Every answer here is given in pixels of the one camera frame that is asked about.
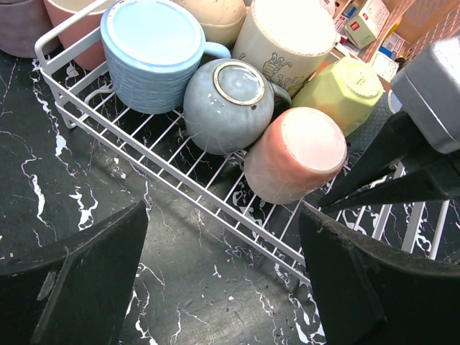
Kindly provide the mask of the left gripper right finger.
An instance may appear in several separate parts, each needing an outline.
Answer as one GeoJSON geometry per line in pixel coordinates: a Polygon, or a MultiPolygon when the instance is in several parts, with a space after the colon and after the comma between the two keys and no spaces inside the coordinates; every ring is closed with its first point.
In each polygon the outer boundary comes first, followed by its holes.
{"type": "Polygon", "coordinates": [[[310,206],[298,228],[327,344],[459,343],[459,266],[391,247],[310,206]]]}

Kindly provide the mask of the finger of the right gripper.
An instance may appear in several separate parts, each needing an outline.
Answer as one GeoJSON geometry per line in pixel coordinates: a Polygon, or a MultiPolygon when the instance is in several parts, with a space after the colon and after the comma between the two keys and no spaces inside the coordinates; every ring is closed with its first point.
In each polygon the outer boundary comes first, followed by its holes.
{"type": "Polygon", "coordinates": [[[421,169],[351,194],[339,201],[323,201],[324,211],[354,206],[389,205],[422,201],[446,201],[459,197],[459,158],[442,159],[421,169]]]}
{"type": "Polygon", "coordinates": [[[404,111],[397,112],[385,122],[348,175],[340,183],[335,183],[318,205],[323,207],[324,200],[335,202],[361,192],[360,188],[388,175],[393,164],[407,157],[417,159],[424,149],[429,148],[409,115],[404,111]]]}

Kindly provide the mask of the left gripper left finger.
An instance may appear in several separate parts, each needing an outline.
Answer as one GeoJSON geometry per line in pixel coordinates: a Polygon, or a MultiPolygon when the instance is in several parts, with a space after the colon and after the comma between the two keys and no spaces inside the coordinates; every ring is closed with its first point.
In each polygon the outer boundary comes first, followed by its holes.
{"type": "Polygon", "coordinates": [[[140,201],[1,261],[2,344],[117,344],[148,218],[140,201]]]}

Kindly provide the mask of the small grey-blue cup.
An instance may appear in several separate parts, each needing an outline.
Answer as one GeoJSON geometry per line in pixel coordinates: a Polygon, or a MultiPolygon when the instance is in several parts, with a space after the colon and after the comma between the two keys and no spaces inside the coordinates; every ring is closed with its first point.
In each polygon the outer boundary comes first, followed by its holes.
{"type": "Polygon", "coordinates": [[[385,91],[372,109],[369,118],[346,141],[349,144],[349,163],[354,165],[370,146],[385,122],[401,109],[397,96],[392,90],[385,91]]]}

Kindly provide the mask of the yellow-green mug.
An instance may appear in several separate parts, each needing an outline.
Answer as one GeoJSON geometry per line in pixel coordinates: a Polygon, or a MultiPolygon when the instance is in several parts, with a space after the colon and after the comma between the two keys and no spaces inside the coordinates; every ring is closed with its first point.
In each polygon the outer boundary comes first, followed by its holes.
{"type": "Polygon", "coordinates": [[[368,64],[343,57],[317,72],[295,95],[292,105],[322,111],[347,137],[368,120],[383,93],[379,77],[368,64]]]}

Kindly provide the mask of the grey mug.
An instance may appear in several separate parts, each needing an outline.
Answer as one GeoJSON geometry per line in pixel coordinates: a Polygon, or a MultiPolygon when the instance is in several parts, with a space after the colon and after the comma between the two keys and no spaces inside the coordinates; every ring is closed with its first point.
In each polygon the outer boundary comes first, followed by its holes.
{"type": "Polygon", "coordinates": [[[197,69],[183,99],[191,141],[212,155],[229,155],[256,141],[271,122],[275,99],[290,94],[242,60],[221,58],[197,69]]]}

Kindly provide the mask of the beige round mug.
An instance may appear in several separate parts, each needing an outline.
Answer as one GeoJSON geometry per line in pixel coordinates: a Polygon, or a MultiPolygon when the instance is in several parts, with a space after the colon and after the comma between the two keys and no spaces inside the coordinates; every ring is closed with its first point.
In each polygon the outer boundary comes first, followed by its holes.
{"type": "Polygon", "coordinates": [[[242,0],[174,0],[201,24],[206,39],[232,48],[248,12],[242,0]]]}

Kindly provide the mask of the pink mug white inside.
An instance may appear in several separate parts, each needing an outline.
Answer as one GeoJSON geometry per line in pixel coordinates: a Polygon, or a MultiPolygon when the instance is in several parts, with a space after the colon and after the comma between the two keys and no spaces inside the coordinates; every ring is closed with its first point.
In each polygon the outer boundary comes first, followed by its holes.
{"type": "MultiPolygon", "coordinates": [[[[45,8],[54,27],[91,3],[93,3],[91,0],[44,0],[45,8]]],[[[113,3],[114,1],[105,2],[86,17],[60,33],[58,38],[63,47],[69,48],[72,44],[97,28],[100,25],[103,13],[113,3]]],[[[104,62],[105,59],[103,45],[101,41],[98,41],[76,56],[74,61],[85,70],[93,70],[104,62]]]]}

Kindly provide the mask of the light blue mug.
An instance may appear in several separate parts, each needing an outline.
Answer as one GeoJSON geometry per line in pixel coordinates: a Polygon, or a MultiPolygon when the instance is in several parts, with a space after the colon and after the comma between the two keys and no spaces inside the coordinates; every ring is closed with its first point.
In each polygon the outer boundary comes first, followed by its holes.
{"type": "Polygon", "coordinates": [[[203,55],[231,56],[224,45],[207,41],[198,20],[173,1],[113,3],[100,32],[116,96],[145,114],[181,105],[203,55]]]}

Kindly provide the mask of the purple mug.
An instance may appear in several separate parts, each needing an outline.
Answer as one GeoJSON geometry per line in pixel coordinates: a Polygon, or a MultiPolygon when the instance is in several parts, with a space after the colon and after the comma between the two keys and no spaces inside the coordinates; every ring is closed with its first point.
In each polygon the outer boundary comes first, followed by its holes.
{"type": "Polygon", "coordinates": [[[0,15],[1,51],[36,58],[36,41],[53,28],[44,1],[1,1],[0,15]]]}

